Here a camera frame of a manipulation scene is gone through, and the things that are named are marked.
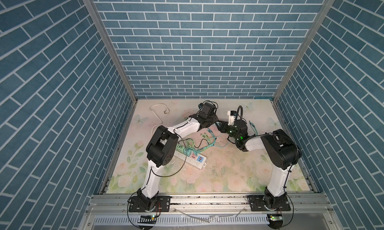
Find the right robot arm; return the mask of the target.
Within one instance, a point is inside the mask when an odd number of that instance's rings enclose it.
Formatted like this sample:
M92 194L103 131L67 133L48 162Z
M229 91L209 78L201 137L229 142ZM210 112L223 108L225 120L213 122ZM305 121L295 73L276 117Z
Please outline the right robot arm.
M239 150L252 152L261 149L267 152L274 166L271 179L265 188L263 198L265 208L274 211L287 204L286 185L289 174L302 157L294 141L282 129L250 136L244 120L235 120L232 123L218 121L215 125L221 133L233 139L233 143Z

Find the white multicolour power strip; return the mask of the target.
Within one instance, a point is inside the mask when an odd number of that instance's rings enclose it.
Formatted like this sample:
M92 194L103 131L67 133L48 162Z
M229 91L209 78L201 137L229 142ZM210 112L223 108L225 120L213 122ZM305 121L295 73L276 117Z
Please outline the white multicolour power strip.
M175 150L175 154L174 154L175 157L181 159L182 161L184 161L186 159L186 163L198 168L198 169L202 169L206 166L206 160L207 158L201 154L197 154L195 155L194 153L191 153L189 156L186 156L182 153L180 153L179 151Z

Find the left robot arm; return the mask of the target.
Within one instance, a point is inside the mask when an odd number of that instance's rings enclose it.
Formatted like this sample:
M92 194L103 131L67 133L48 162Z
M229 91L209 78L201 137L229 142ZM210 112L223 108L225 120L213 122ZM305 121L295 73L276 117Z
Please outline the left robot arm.
M217 103L206 100L199 104L197 113L190 115L182 123L171 127L157 127L146 147L148 168L144 184L129 198L128 212L161 211L163 201L159 196L160 180L174 175L165 176L165 166L174 157L179 142L185 145L185 137L207 129L218 121L217 109Z

